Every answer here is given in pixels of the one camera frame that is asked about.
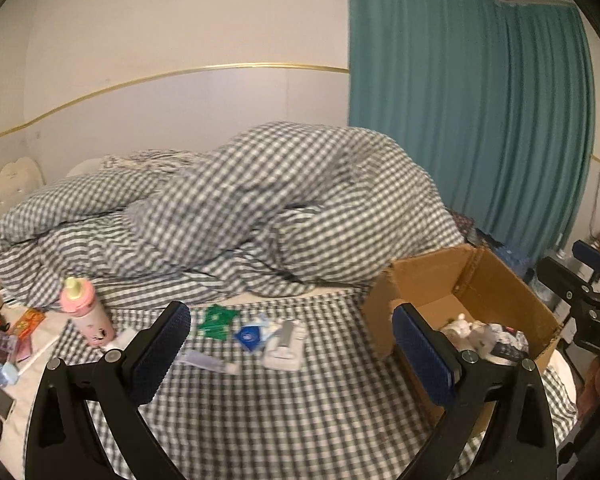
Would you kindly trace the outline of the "teal curtain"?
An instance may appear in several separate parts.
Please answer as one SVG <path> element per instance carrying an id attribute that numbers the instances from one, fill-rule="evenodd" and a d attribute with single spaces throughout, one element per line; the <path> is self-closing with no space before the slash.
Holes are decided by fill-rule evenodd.
<path id="1" fill-rule="evenodd" d="M 570 231 L 594 78 L 571 4 L 349 0 L 351 125 L 391 136 L 443 203 L 530 259 Z"/>

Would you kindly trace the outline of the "pink bottle yellow cap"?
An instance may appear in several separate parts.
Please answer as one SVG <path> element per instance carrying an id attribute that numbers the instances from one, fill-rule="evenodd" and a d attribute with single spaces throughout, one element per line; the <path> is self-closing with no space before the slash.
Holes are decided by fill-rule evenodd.
<path id="1" fill-rule="evenodd" d="M 87 278 L 66 278 L 60 293 L 61 311 L 92 347 L 103 347 L 116 333 L 110 317 L 100 302 L 94 285 Z"/>

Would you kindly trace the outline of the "orange snack packet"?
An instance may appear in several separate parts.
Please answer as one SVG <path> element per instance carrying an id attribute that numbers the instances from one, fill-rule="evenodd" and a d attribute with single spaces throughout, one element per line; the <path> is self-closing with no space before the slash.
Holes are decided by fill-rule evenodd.
<path id="1" fill-rule="evenodd" d="M 45 314 L 39 310 L 29 308 L 24 311 L 23 315 L 12 324 L 10 334 L 17 336 L 19 339 L 30 336 L 38 326 L 45 320 Z"/>

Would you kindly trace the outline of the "grey checked duvet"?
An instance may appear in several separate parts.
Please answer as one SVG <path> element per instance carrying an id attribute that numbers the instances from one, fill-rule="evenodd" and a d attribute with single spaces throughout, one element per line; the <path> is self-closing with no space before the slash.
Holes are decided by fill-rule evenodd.
<path id="1" fill-rule="evenodd" d="M 373 281 L 462 242 L 427 171 L 356 127 L 270 122 L 207 153 L 107 157 L 0 219 L 9 298 L 58 307 L 87 278 L 108 309 L 296 296 Z"/>

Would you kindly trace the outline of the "light blue small case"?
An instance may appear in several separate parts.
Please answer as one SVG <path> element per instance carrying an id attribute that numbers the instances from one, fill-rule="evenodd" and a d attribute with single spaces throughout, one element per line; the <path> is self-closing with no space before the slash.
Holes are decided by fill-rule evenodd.
<path id="1" fill-rule="evenodd" d="M 2 366 L 2 374 L 9 385 L 15 385 L 19 379 L 19 370 L 11 362 L 6 362 Z"/>

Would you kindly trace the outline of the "cardboard box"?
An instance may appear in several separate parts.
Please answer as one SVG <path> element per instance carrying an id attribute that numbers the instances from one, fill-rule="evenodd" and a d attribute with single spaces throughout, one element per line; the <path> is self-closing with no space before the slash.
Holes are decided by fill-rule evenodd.
<path id="1" fill-rule="evenodd" d="M 469 321 L 521 330 L 540 372 L 550 364 L 562 330 L 550 309 L 489 249 L 465 244 L 391 263 L 364 301 L 362 315 L 376 354 L 381 359 L 397 356 L 405 364 L 403 375 L 433 425 L 442 408 L 429 399 L 404 354 L 394 350 L 391 315 L 404 302 L 412 304 L 435 330 L 461 313 Z"/>

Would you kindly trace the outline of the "purple transparent case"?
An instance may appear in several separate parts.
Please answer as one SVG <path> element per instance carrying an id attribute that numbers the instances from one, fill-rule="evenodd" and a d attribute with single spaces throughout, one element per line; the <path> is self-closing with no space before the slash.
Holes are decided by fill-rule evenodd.
<path id="1" fill-rule="evenodd" d="M 0 330 L 0 364 L 15 363 L 19 347 L 19 338 Z"/>

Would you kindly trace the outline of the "white tube with barcode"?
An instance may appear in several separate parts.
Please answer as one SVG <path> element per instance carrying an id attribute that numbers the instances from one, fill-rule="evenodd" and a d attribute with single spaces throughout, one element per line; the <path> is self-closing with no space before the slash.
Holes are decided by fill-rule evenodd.
<path id="1" fill-rule="evenodd" d="M 208 370 L 213 373 L 238 375 L 239 365 L 232 362 L 223 361 L 215 356 L 201 353 L 196 350 L 185 350 L 180 353 L 175 362 L 199 368 L 200 370 Z"/>

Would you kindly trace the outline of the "blue tissue pack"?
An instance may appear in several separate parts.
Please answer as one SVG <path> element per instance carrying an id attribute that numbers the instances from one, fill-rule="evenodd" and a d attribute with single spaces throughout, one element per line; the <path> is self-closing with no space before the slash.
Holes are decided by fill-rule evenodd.
<path id="1" fill-rule="evenodd" d="M 233 338 L 244 350 L 252 353 L 261 349 L 277 330 L 278 325 L 275 322 L 268 318 L 258 318 L 243 325 L 234 333 Z"/>

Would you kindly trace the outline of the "white plush toy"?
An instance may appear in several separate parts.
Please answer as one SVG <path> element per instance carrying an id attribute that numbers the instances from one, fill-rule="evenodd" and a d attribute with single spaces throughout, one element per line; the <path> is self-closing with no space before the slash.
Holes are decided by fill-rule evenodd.
<path id="1" fill-rule="evenodd" d="M 491 326 L 481 321 L 468 321 L 464 313 L 446 323 L 440 332 L 451 341 L 456 350 L 472 350 L 479 356 L 486 356 L 496 345 Z"/>

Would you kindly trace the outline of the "green sachet packet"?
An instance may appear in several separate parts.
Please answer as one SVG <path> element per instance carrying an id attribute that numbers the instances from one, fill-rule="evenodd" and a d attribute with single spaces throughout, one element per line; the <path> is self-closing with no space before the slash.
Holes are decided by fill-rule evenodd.
<path id="1" fill-rule="evenodd" d="M 223 307 L 220 304 L 212 304 L 204 311 L 204 319 L 197 328 L 205 337 L 226 341 L 230 336 L 230 326 L 238 316 L 237 310 Z"/>

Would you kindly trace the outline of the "floral black white pouch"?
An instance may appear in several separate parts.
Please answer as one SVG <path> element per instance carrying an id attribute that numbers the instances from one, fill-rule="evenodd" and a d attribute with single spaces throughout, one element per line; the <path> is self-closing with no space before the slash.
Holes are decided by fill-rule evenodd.
<path id="1" fill-rule="evenodd" d="M 528 339 L 522 330 L 495 323 L 488 327 L 490 356 L 510 364 L 520 362 L 529 355 Z"/>

